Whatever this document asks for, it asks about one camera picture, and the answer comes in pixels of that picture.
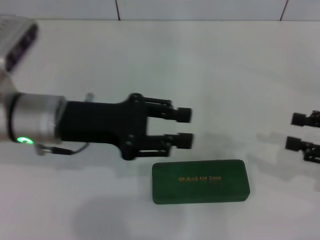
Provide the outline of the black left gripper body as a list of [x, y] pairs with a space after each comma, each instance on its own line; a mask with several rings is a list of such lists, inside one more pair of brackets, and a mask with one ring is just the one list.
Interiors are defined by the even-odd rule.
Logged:
[[111, 144], [127, 161], [138, 157], [146, 132], [147, 107], [139, 93], [120, 103], [68, 101], [60, 120], [63, 142]]

